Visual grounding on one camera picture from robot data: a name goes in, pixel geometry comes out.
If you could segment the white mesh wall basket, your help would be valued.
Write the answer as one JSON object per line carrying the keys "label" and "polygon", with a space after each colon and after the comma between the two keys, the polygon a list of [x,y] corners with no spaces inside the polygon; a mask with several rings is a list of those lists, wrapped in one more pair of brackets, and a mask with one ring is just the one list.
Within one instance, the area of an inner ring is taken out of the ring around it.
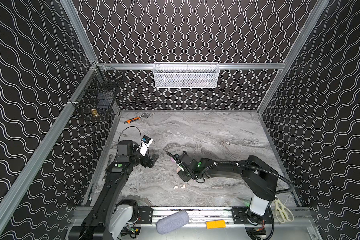
{"label": "white mesh wall basket", "polygon": [[156,88],[213,89],[218,84],[220,66],[214,62],[155,62],[153,75]]}

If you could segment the yellow block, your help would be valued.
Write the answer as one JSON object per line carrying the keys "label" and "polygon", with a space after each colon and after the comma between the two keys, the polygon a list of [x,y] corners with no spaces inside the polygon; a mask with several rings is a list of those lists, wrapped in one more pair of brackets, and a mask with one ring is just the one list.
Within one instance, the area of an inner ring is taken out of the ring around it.
{"label": "yellow block", "polygon": [[220,229],[226,227],[226,222],[224,220],[208,221],[206,222],[208,230],[211,229]]}

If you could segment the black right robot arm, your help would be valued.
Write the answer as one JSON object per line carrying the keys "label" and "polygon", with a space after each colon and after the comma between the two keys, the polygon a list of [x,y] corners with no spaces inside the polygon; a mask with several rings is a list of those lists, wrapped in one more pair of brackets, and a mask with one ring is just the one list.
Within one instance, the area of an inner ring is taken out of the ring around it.
{"label": "black right robot arm", "polygon": [[241,161],[217,161],[208,158],[195,160],[187,152],[181,155],[166,152],[180,168],[178,176],[183,182],[193,180],[204,184],[211,178],[228,178],[244,181],[252,191],[249,209],[245,212],[244,221],[251,225],[258,225],[263,220],[268,206],[278,194],[289,193],[293,184],[286,177],[280,175],[275,169],[256,156],[248,156]]}

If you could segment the aluminium front rail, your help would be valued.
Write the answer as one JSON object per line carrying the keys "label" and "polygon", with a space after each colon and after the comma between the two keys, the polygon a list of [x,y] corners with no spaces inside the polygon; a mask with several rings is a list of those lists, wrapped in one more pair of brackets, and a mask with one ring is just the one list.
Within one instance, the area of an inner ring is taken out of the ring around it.
{"label": "aluminium front rail", "polygon": [[[310,226],[313,217],[308,208],[290,208],[294,215],[294,221],[279,223],[275,220],[277,227],[286,226]],[[245,210],[243,207],[140,207],[138,224],[153,227],[160,219],[168,217],[176,212],[185,211],[190,221],[188,227],[205,227],[206,222],[224,220],[228,227],[244,227]]]}

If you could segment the grey fabric pouch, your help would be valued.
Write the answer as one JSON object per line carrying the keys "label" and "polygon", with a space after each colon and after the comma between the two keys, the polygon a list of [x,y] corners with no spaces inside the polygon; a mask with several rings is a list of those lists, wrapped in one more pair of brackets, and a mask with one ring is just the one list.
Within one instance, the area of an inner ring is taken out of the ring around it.
{"label": "grey fabric pouch", "polygon": [[159,220],[156,224],[156,229],[160,235],[164,235],[182,228],[187,225],[189,221],[188,213],[186,211],[179,211]]}

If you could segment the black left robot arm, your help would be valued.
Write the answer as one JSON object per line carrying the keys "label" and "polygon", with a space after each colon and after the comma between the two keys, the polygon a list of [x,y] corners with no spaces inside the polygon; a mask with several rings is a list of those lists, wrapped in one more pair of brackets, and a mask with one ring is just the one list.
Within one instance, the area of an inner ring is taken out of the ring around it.
{"label": "black left robot arm", "polygon": [[118,143],[115,159],[106,168],[103,188],[92,209],[78,226],[68,233],[69,240],[116,240],[126,225],[139,219],[136,200],[121,200],[119,195],[133,169],[141,165],[152,168],[159,155],[150,155],[153,139],[143,136],[141,143],[123,140]]}

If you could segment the orange handled adjustable wrench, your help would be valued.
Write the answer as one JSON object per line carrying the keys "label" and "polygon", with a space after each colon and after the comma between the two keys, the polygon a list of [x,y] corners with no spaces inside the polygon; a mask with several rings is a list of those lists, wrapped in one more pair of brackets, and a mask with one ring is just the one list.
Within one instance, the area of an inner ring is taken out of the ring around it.
{"label": "orange handled adjustable wrench", "polygon": [[133,123],[135,121],[138,121],[138,120],[141,120],[141,119],[144,119],[144,118],[147,118],[149,115],[147,113],[144,113],[140,116],[137,116],[137,117],[134,117],[132,119],[128,119],[126,121],[124,121],[124,124],[130,124],[130,123]]}

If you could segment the brass fitting in basket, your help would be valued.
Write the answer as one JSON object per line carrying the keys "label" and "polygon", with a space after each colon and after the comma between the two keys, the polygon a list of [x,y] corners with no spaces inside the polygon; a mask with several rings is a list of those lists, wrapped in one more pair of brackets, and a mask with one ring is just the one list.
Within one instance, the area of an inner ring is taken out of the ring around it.
{"label": "brass fitting in basket", "polygon": [[93,118],[97,118],[99,116],[97,109],[91,109],[90,113]]}

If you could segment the white handled scissors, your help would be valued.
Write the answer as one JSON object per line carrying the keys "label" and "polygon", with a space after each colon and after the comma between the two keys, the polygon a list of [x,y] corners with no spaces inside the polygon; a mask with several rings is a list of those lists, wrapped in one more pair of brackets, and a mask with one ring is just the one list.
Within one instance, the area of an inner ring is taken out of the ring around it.
{"label": "white handled scissors", "polygon": [[275,196],[274,204],[275,216],[279,223],[284,224],[287,222],[293,222],[295,220],[295,217],[291,210],[288,209],[277,196]]}

